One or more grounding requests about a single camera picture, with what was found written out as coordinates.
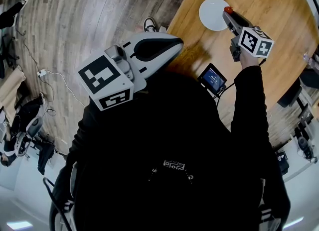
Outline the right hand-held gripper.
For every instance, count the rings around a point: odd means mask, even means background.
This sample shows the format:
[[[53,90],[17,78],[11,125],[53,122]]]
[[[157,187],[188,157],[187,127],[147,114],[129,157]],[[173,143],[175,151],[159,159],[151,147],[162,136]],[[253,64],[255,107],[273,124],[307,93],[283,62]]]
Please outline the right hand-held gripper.
[[[274,40],[264,31],[251,28],[252,23],[235,11],[231,13],[224,11],[222,17],[228,29],[235,35],[230,45],[230,52],[235,62],[240,61],[242,50],[247,51],[253,57],[268,58]]]

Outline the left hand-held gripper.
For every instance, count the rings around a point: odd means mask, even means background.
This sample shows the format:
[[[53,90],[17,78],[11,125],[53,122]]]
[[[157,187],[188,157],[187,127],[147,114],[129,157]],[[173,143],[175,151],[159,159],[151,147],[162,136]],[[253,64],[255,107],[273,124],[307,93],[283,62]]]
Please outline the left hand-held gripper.
[[[95,51],[79,65],[77,75],[95,105],[104,111],[131,101],[134,93],[146,87],[145,79],[167,66],[182,48],[183,40],[174,35],[137,33],[122,48],[113,45]]]

